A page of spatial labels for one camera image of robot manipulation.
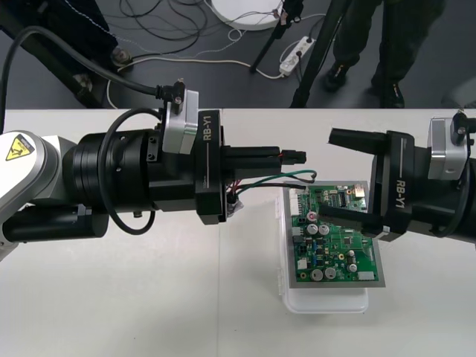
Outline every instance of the circuit board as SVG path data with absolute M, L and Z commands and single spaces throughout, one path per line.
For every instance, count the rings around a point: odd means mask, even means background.
M 380 262 L 372 239 L 319 217 L 321 205 L 365 212 L 360 184 L 309 185 L 306 190 L 290 190 L 289 198 L 297 283 L 379 281 Z

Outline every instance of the gray floor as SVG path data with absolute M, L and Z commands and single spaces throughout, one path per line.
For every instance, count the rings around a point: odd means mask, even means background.
M 105 14 L 120 14 L 118 1 L 97 0 Z M 155 0 L 136 0 L 133 2 L 139 13 L 146 10 Z M 305 2 L 303 15 L 325 12 L 329 0 Z M 219 22 L 215 16 L 203 7 L 208 14 L 209 23 Z M 180 7 L 188 16 L 202 21 L 200 12 L 193 7 Z M 408 108 L 440 107 L 441 97 L 449 89 L 464 80 L 476 76 L 476 48 L 472 46 L 476 34 L 476 1 L 451 0 L 443 16 L 432 27 L 430 36 L 421 48 L 418 59 L 401 87 Z M 171 12 L 167 3 L 157 9 L 157 13 L 179 26 L 189 28 L 190 23 Z M 131 19 L 106 18 L 108 22 L 128 28 L 137 25 Z M 260 69 L 267 74 L 278 74 L 278 58 L 291 42 L 307 35 L 315 19 L 309 19 L 293 25 L 285 36 L 274 43 Z M 157 18 L 143 20 L 148 26 L 166 27 Z M 378 100 L 368 94 L 369 80 L 373 75 L 378 58 L 382 11 L 378 9 L 373 19 L 373 29 L 368 46 L 361 56 L 361 62 L 349 72 L 347 86 L 337 94 L 322 91 L 316 81 L 308 102 L 309 108 L 373 108 Z M 200 51 L 224 47 L 229 43 L 229 28 L 221 25 L 221 30 L 211 36 L 204 36 L 191 49 L 180 53 L 181 56 L 194 55 Z M 140 43 L 153 51 L 170 51 L 186 42 L 168 42 L 150 36 L 142 30 L 123 30 L 111 27 L 118 36 Z M 270 31 L 248 32 L 242 40 L 225 51 L 217 54 L 205 54 L 200 59 L 240 60 L 252 63 Z M 0 33 L 0 64 L 3 63 L 11 40 Z M 123 44 L 134 54 L 141 50 L 134 45 Z M 332 65 L 329 55 L 321 74 Z M 200 91 L 201 107 L 219 108 L 286 108 L 298 86 L 295 75 L 284 80 L 268 80 L 259 74 L 249 74 L 247 68 L 239 65 L 202 65 L 152 61 L 136 66 L 125 74 L 140 83 L 157 85 L 172 84 L 177 78 L 184 78 L 189 89 Z M 68 93 L 62 84 L 46 70 L 34 57 L 24 51 L 18 53 L 13 64 L 9 81 L 7 107 L 10 109 L 64 109 L 82 106 Z M 122 108 L 139 106 L 158 106 L 156 101 L 142 94 L 134 93 L 118 86 L 112 87 L 112 99 Z

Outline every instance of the capacitor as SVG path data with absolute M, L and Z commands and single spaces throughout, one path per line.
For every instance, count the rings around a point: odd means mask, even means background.
M 312 210 L 310 210 L 306 215 L 307 222 L 317 222 L 318 221 L 318 214 Z
M 326 236 L 329 234 L 329 226 L 328 225 L 320 225 L 319 226 L 319 234 L 321 236 Z
M 349 273 L 355 273 L 357 271 L 357 265 L 356 264 L 349 264 L 347 266 L 347 270 Z
M 311 272 L 311 279 L 314 281 L 321 281 L 324 275 L 322 274 L 322 271 L 319 269 L 314 269 Z
M 334 279 L 335 278 L 335 269 L 334 268 L 327 268 L 324 272 L 327 279 Z
M 306 227 L 306 232 L 308 233 L 308 235 L 313 236 L 319 232 L 319 228 L 317 225 L 311 223 Z

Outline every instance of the table surface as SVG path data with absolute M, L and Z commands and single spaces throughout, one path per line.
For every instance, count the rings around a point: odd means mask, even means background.
M 78 141 L 121 112 L 10 111 L 6 128 Z M 222 122 L 227 144 L 305 150 L 319 180 L 369 180 L 371 156 L 326 144 L 332 127 L 409 132 L 425 146 L 430 118 L 453 114 L 227 109 Z M 153 125 L 142 116 L 123 127 Z M 277 293 L 277 194 L 244 193 L 245 209 L 220 226 L 160 213 L 142 237 L 111 223 L 102 239 L 19 246 L 0 265 L 1 355 L 474 355 L 476 252 L 463 242 L 406 234 L 382 244 L 387 287 L 369 290 L 364 314 L 288 312 Z

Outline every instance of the yellow warning sticker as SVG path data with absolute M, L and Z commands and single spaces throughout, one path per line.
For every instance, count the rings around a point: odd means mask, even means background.
M 33 145 L 31 145 L 23 135 L 18 134 L 15 140 L 13 140 L 13 144 L 8 152 L 7 161 L 30 155 L 33 151 L 35 151 Z

